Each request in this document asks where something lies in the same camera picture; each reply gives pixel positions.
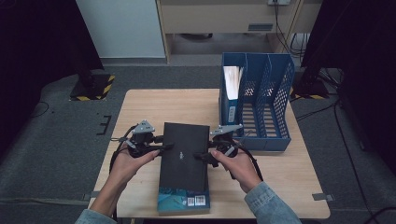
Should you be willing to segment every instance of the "finger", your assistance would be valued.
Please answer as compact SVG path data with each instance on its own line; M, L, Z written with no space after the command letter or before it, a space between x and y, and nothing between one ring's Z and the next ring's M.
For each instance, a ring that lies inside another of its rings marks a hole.
M217 150L212 150L210 152L212 156L221 164L223 164L224 167L228 167L230 164L230 158L228 158L226 155L224 155L222 152L219 152Z
M155 151L150 151L146 155L138 158L138 160L141 162L142 165L148 163L149 161L153 161L158 154L160 153L160 150L155 150Z

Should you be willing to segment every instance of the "wooden table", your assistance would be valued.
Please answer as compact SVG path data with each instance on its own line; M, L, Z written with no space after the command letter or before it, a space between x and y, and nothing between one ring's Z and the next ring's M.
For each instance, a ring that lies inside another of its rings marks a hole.
M163 134L165 122L219 125L219 90L131 90L126 93L112 137L121 137L136 123L146 119ZM282 198L299 218L329 217L325 201L314 201L321 193L312 161L309 158L297 121L288 105L286 120L291 142L285 152L266 152L256 159L264 181ZM94 190L100 190L108 177L108 166L117 142L108 145L105 160ZM158 217L157 196L161 157L142 167L128 184L118 203L119 217ZM208 166L210 214L183 218L254 218L244 201L245 193L236 180L220 166Z

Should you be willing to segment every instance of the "file holder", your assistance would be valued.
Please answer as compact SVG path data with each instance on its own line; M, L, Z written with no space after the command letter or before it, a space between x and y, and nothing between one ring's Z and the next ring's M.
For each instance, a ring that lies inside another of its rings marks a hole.
M284 53L226 52L223 66L244 66L239 85L235 123L244 125L233 134L249 150L284 151L291 140L285 121L294 79L294 63ZM219 123L227 125L224 72L219 90Z

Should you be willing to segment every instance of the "sleeve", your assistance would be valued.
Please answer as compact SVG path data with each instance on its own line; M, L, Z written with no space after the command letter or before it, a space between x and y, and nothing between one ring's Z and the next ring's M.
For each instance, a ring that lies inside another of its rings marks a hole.
M245 197L257 223L301 223L291 208L265 182L261 182Z
M100 223L100 224L117 224L115 220L111 217L107 217L98 212L92 211L90 209L84 209L81 215L76 221L76 224L91 224L91 223Z

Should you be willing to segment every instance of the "white cabinet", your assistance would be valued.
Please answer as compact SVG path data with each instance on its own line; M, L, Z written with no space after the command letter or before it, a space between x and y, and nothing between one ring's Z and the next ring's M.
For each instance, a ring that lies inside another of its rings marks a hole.
M157 0L157 4L169 58L174 34L261 33L268 36L272 51L282 52L284 45L278 33L289 39L304 0L290 0L288 5L277 7L262 0ZM307 9L304 13L309 20L310 8L303 9ZM297 24L297 30L303 30L301 23L306 20Z
M77 0L101 58L164 58L155 0Z

